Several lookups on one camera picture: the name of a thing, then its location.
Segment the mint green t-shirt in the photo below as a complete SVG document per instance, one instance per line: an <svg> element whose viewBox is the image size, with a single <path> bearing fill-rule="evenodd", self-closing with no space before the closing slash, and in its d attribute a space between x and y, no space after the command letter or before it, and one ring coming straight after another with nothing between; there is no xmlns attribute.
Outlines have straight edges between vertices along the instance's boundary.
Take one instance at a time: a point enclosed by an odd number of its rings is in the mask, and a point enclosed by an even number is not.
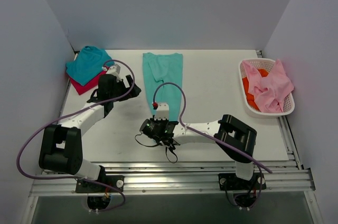
<svg viewBox="0 0 338 224"><path fill-rule="evenodd" d="M143 54L143 78L146 100L152 114L155 114L153 101L165 102L169 105L169 120L178 120L181 109L181 92L171 85L183 83L183 55Z"/></svg>

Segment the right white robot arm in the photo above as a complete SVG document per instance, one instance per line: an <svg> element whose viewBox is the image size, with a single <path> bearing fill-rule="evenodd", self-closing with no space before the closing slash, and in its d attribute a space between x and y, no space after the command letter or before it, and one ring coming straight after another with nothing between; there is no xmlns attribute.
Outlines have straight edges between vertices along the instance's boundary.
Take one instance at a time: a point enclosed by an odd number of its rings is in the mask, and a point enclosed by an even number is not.
<svg viewBox="0 0 338 224"><path fill-rule="evenodd" d="M208 123L181 125L169 120L146 119L140 132L153 139L157 145L163 145L171 152L177 146L189 143L212 143L214 138L224 144L217 145L235 161L235 184L247 188L254 181L254 162L242 155L253 156L257 131L231 115L223 115L220 120Z"/></svg>

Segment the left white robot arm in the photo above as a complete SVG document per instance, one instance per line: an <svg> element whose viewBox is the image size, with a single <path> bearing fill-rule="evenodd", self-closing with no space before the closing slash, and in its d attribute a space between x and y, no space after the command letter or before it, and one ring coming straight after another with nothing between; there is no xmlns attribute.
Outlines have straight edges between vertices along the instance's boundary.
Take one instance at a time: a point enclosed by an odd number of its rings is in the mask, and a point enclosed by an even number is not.
<svg viewBox="0 0 338 224"><path fill-rule="evenodd" d="M83 157L82 136L95 123L107 117L114 102L138 97L142 90L130 75L126 79L129 87L111 74L101 76L98 88L83 107L84 112L76 113L64 122L44 129L39 156L40 168L88 179L88 187L95 192L106 187L105 169Z"/></svg>

